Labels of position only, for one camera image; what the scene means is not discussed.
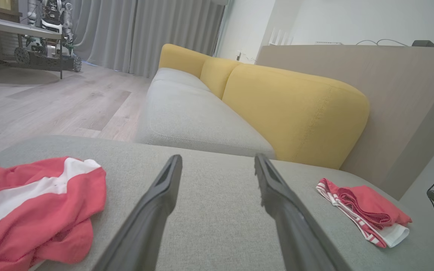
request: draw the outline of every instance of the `table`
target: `table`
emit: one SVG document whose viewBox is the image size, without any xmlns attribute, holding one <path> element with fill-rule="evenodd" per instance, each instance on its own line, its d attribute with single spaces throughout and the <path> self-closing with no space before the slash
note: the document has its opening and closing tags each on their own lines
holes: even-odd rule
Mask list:
<svg viewBox="0 0 434 271">
<path fill-rule="evenodd" d="M 19 24 L 10 21 L 5 21 L 0 19 L 0 31 L 10 32 L 18 34 L 18 38 L 20 35 L 29 35 L 40 38 L 50 38 L 54 40 L 62 41 L 64 39 L 63 33 L 59 34 L 56 32 L 48 31 L 45 29 L 31 27 L 26 24 Z M 0 59 L 0 68 L 1 67 L 19 67 L 23 69 L 41 69 L 41 70 L 53 70 L 56 72 L 60 72 L 60 79 L 63 79 L 63 50 L 60 50 L 60 67 L 47 67 L 42 65 L 25 65 L 14 62 L 6 62 Z"/>
</svg>

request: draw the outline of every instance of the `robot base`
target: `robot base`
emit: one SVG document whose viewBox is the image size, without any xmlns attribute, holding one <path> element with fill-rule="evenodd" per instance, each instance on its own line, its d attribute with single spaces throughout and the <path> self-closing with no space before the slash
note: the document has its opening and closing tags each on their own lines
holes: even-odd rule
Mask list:
<svg viewBox="0 0 434 271">
<path fill-rule="evenodd" d="M 14 56 L 18 63 L 26 65 L 38 65 L 45 67 L 60 67 L 59 58 L 51 58 L 41 55 L 40 52 L 26 51 L 23 48 L 16 48 Z M 81 58 L 77 56 L 63 56 L 63 69 L 73 70 L 74 72 L 81 71 Z"/>
</svg>

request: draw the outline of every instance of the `fabric upholstery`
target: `fabric upholstery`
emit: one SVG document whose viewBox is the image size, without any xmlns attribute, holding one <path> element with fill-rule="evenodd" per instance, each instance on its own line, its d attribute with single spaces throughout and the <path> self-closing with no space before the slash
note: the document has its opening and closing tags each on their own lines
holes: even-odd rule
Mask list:
<svg viewBox="0 0 434 271">
<path fill-rule="evenodd" d="M 188 72 L 200 78 L 205 60 L 211 56 L 204 55 L 173 44 L 165 44 L 160 53 L 159 68 L 167 67 Z"/>
<path fill-rule="evenodd" d="M 242 64 L 222 101 L 269 141 L 283 161 L 338 169 L 366 125 L 369 102 L 333 79 Z"/>
<path fill-rule="evenodd" d="M 191 75 L 188 72 L 182 72 L 178 69 L 171 68 L 160 68 L 155 74 L 152 82 L 156 82 L 159 80 L 175 82 L 179 84 L 184 84 L 187 86 L 203 89 L 205 91 L 210 91 L 210 89 L 197 77 Z"/>
<path fill-rule="evenodd" d="M 150 85 L 135 141 L 244 156 L 261 152 L 274 157 L 272 146 L 215 95 L 166 80 Z"/>
<path fill-rule="evenodd" d="M 234 68 L 240 64 L 241 62 L 230 59 L 209 58 L 203 64 L 200 80 L 210 88 L 215 96 L 222 100 L 227 79 Z"/>
<path fill-rule="evenodd" d="M 107 171 L 107 203 L 92 216 L 93 245 L 83 262 L 45 262 L 38 271 L 90 271 L 171 155 L 183 170 L 176 207 L 165 225 L 157 270 L 284 270 L 275 223 L 260 206 L 250 157 L 83 137 L 49 136 L 0 153 L 0 166 L 61 156 L 95 159 Z M 338 170 L 284 161 L 276 169 L 331 238 L 353 271 L 434 270 L 434 228 L 365 180 Z M 336 185 L 368 185 L 413 218 L 400 245 L 380 249 L 315 189 L 326 177 Z"/>
</svg>

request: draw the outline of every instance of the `metal table leg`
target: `metal table leg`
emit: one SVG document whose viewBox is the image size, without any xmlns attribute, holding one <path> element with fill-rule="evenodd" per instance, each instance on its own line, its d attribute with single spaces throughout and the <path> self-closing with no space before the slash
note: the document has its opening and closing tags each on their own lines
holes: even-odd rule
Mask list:
<svg viewBox="0 0 434 271">
<path fill-rule="evenodd" d="M 60 40 L 60 79 L 63 79 L 63 32 L 61 32 L 61 40 Z"/>
<path fill-rule="evenodd" d="M 19 45 L 19 47 L 23 46 L 23 38 L 21 37 L 20 34 L 18 34 L 18 45 Z"/>
</svg>

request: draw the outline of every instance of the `floor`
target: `floor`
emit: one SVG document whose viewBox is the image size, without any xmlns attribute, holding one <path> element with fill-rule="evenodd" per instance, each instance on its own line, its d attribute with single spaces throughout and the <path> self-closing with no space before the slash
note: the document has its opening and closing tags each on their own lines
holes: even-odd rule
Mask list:
<svg viewBox="0 0 434 271">
<path fill-rule="evenodd" d="M 81 72 L 0 70 L 0 151 L 47 134 L 131 141 L 151 80 L 83 64 Z"/>
</svg>

